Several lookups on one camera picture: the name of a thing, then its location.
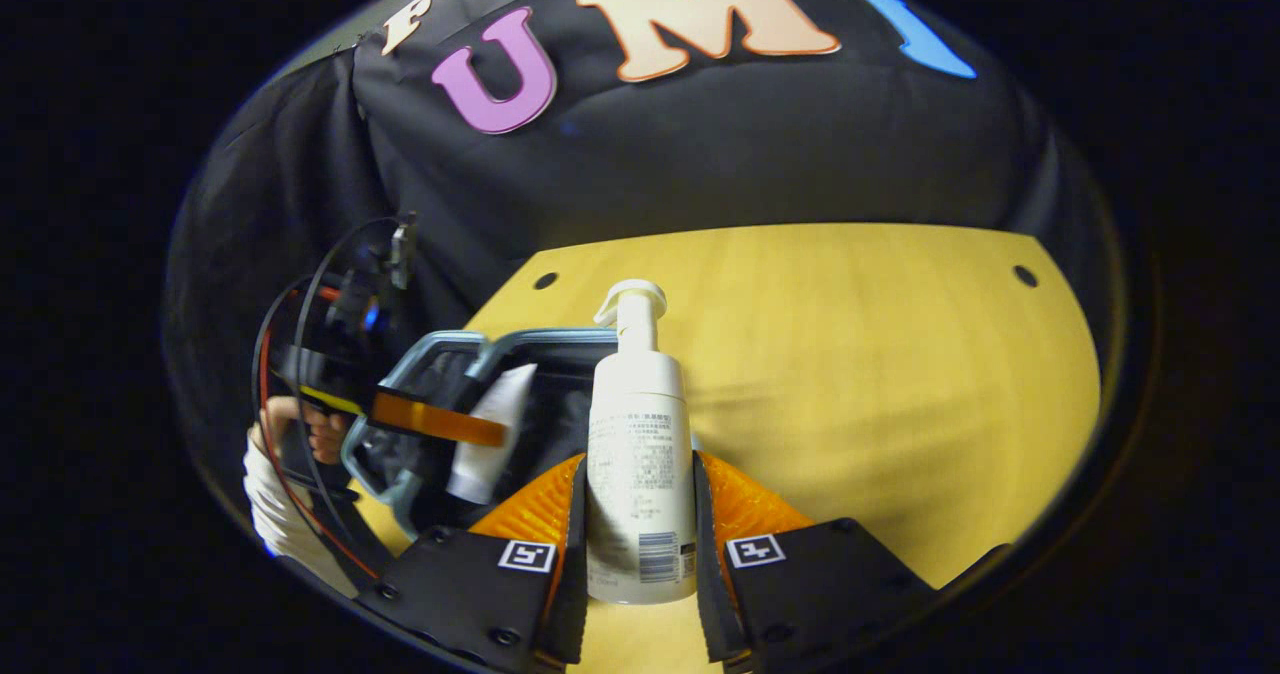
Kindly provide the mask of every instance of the orange strap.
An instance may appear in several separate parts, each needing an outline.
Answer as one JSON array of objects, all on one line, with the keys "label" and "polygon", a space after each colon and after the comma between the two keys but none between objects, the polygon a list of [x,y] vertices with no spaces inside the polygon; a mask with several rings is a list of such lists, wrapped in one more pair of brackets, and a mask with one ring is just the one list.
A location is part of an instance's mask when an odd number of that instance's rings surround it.
[{"label": "orange strap", "polygon": [[374,395],[374,408],[369,416],[371,425],[403,428],[404,431],[425,434],[429,437],[443,437],[458,443],[476,443],[480,446],[502,446],[507,427],[476,416],[458,414],[457,411],[440,409],[439,405],[422,404],[379,391]]}]

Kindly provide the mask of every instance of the hand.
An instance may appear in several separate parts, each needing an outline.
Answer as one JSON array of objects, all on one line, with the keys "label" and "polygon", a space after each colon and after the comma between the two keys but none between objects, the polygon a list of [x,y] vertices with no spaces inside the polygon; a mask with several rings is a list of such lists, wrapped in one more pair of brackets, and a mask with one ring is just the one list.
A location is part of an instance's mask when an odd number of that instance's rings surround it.
[{"label": "hand", "polygon": [[[338,464],[342,441],[347,437],[347,428],[351,428],[348,416],[329,414],[314,408],[303,402],[300,408],[298,400],[293,396],[271,396],[266,400],[266,408],[259,412],[260,422],[266,419],[275,440],[276,457],[280,454],[280,440],[287,436],[287,431],[293,419],[302,419],[311,428],[311,455],[321,464]],[[266,451],[262,440],[261,425],[255,423],[250,430],[250,440],[260,451]]]}]

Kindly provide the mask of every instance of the white tube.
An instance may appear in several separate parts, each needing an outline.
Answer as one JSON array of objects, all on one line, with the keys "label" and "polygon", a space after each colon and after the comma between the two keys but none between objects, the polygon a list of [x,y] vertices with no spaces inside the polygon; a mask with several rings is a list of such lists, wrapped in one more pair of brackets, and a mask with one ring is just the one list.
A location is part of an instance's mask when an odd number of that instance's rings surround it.
[{"label": "white tube", "polygon": [[502,477],[511,453],[520,437],[520,418],[529,400],[529,390],[534,384],[538,364],[525,364],[503,372],[489,391],[480,396],[471,416],[489,419],[507,427],[502,446],[480,446],[474,443],[458,443],[453,454],[453,471],[445,491],[475,504],[489,504],[493,500],[493,487]]}]

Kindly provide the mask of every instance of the foam letter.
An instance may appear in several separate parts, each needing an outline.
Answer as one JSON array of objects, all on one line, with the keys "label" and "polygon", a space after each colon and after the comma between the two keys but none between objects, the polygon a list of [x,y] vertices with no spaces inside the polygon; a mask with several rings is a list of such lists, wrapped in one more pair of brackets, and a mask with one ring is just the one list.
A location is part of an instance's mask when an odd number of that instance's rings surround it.
[{"label": "foam letter", "polygon": [[552,104],[556,95],[556,68],[547,51],[529,31],[532,9],[521,6],[489,24],[480,35],[484,41],[497,41],[520,72],[520,91],[498,101],[485,91],[480,77],[471,68],[471,47],[458,49],[431,72],[431,81],[444,87],[462,118],[484,133],[517,130]]},{"label": "foam letter", "polygon": [[662,41],[655,27],[687,41],[713,59],[726,56],[733,14],[746,24],[742,46],[754,54],[832,54],[840,40],[819,29],[792,0],[577,0],[604,13],[626,60],[618,78],[652,81],[689,63],[689,52]]},{"label": "foam letter", "polygon": [[408,6],[392,14],[383,26],[387,27],[387,46],[383,46],[383,56],[390,54],[408,35],[417,31],[419,20],[431,8],[431,0],[412,0]]},{"label": "foam letter", "polygon": [[973,67],[965,64],[938,35],[906,8],[902,0],[867,0],[902,37],[902,54],[931,69],[964,77],[966,81],[978,78]]}]

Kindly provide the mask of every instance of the orange soft gripper pad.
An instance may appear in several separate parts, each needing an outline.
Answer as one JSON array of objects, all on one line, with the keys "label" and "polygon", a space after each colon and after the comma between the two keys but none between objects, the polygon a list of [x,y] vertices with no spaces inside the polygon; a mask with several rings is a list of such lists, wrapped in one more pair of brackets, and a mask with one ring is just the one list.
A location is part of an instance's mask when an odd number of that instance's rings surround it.
[{"label": "orange soft gripper pad", "polygon": [[814,524],[808,515],[800,514],[776,492],[755,483],[748,474],[739,472],[726,460],[699,451],[707,482],[712,490],[712,519],[716,524],[716,555],[721,563],[721,577],[728,588],[728,596],[737,606],[737,595],[728,578],[724,564],[724,542],[731,538],[758,537],[804,529]]},{"label": "orange soft gripper pad", "polygon": [[526,542],[556,545],[556,568],[552,570],[552,596],[547,597],[545,618],[559,586],[568,541],[568,510],[573,500],[573,474],[582,463],[582,454],[553,466],[520,491],[513,492],[497,509],[471,527],[471,533],[486,537],[521,538]]}]

